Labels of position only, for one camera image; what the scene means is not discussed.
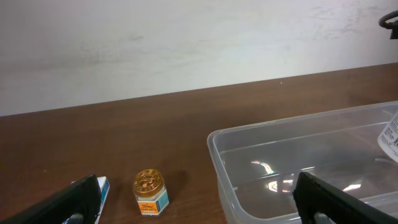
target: clear plastic container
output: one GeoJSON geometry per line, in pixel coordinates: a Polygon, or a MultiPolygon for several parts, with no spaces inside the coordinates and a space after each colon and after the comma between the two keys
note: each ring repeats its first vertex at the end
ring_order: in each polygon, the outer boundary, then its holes
{"type": "Polygon", "coordinates": [[[398,164],[377,144],[396,111],[398,101],[211,133],[228,223],[300,223],[292,191],[303,170],[398,217],[398,164]]]}

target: storage box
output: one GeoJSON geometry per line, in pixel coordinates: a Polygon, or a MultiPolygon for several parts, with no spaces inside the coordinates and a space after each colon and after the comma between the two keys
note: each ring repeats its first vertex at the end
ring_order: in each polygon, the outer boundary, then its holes
{"type": "Polygon", "coordinates": [[[211,133],[228,223],[300,223],[292,191],[303,170],[398,217],[398,164],[377,144],[398,101],[211,133]]]}

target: wall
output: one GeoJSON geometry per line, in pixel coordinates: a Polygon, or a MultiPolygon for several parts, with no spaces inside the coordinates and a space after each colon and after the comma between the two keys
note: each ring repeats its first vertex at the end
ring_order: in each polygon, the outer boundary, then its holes
{"type": "Polygon", "coordinates": [[[0,116],[398,62],[396,0],[5,0],[0,116]]]}

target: small bottle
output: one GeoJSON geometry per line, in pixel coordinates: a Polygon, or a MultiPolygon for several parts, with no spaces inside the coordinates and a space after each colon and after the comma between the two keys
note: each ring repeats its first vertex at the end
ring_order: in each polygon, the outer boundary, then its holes
{"type": "Polygon", "coordinates": [[[146,169],[138,173],[132,190],[142,215],[159,215],[169,204],[164,179],[156,169],[146,169]]]}

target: wooden table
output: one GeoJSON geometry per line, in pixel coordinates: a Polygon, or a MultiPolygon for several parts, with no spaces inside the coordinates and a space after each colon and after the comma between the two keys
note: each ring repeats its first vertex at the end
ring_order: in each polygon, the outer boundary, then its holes
{"type": "Polygon", "coordinates": [[[100,223],[226,223],[206,145],[215,130],[398,100],[398,63],[0,118],[0,218],[87,174],[111,184],[100,223]],[[156,168],[170,206],[142,217],[133,177],[156,168]]]}

